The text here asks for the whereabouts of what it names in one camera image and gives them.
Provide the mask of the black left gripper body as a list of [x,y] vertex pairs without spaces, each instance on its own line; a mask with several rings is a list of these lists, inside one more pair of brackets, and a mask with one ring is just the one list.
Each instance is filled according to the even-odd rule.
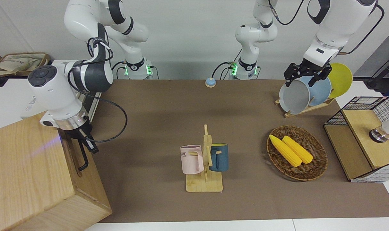
[[300,64],[293,63],[293,78],[297,79],[303,76],[315,76],[317,79],[325,79],[332,71],[330,64],[318,66],[306,59],[303,59]]

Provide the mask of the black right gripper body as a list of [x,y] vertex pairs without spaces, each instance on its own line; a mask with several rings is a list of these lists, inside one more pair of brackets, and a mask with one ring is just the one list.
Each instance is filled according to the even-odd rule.
[[93,126],[90,124],[90,121],[86,121],[83,125],[74,130],[68,130],[66,133],[73,139],[84,140],[86,138],[93,139],[91,131]]

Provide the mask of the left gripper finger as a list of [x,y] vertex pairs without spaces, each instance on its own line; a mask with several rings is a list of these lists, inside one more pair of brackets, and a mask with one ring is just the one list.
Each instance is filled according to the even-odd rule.
[[296,78],[296,76],[297,76],[297,65],[290,64],[284,72],[286,87],[289,87],[291,85],[291,82]]
[[324,78],[320,75],[314,75],[308,82],[308,86],[312,87],[316,82],[324,80]]

